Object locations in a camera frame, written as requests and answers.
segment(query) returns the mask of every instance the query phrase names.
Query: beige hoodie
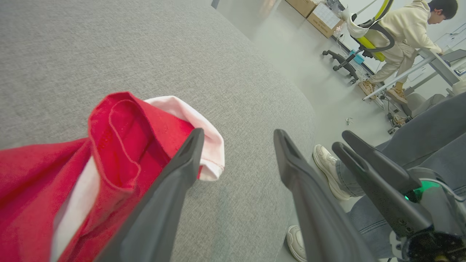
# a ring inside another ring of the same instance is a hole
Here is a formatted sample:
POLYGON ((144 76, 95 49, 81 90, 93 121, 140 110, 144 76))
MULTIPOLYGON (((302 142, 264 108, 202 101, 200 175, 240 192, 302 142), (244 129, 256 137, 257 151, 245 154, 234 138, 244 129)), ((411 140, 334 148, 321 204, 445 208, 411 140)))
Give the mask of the beige hoodie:
POLYGON ((430 16, 429 5, 423 0, 414 0, 407 6, 389 11, 380 21, 380 25, 387 29, 397 42, 442 53, 442 49, 427 36, 427 20, 430 16))

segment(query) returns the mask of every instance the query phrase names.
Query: beige pants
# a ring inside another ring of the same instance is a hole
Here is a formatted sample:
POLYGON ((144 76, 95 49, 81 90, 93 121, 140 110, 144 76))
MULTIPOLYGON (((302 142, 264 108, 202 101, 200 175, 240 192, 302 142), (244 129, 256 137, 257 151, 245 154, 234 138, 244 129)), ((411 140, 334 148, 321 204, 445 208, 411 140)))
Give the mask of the beige pants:
MULTIPOLYGON (((376 47, 388 46, 388 39, 378 31, 369 30, 365 37, 376 47)), ((385 56, 386 64, 375 73, 369 82, 377 84, 398 70, 397 76, 410 69, 414 64, 414 58, 416 58, 417 50, 408 46, 403 42, 395 42, 395 46, 383 51, 382 54, 385 56)), ((408 77, 398 80, 398 82, 405 83, 408 77)))

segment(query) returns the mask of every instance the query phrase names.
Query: yellow chair seat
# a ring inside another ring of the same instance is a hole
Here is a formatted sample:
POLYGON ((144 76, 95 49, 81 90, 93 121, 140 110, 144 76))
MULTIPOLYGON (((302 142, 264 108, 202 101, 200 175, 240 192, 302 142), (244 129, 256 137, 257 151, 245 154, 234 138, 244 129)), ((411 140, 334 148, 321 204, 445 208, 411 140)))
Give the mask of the yellow chair seat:
MULTIPOLYGON (((374 49, 376 48, 365 36, 358 38, 357 41, 364 47, 374 49)), ((372 53, 375 59, 379 60, 380 62, 385 61, 385 56, 381 52, 372 53)))

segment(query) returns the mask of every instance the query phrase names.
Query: gray ottoman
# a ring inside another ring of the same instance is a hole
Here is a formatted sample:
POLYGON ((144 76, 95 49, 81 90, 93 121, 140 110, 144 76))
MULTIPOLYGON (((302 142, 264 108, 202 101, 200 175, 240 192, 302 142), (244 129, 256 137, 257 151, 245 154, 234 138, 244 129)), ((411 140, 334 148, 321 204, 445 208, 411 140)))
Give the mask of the gray ottoman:
POLYGON ((1 148, 82 138, 93 107, 124 90, 178 96, 225 139, 226 170, 189 190, 172 261, 274 261, 292 198, 273 131, 285 129, 310 159, 314 113, 244 35, 189 3, 2 2, 1 148))

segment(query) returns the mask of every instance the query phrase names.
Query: cardboard box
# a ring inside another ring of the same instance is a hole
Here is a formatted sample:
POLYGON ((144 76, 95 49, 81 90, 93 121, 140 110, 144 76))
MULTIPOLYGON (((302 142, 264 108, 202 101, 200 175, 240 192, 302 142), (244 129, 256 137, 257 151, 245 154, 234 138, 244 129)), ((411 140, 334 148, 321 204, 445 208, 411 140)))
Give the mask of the cardboard box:
POLYGON ((286 0, 288 4, 294 7, 300 14, 305 18, 314 10, 317 6, 312 0, 286 0))
POLYGON ((327 38, 344 22, 322 2, 309 15, 308 21, 327 38))

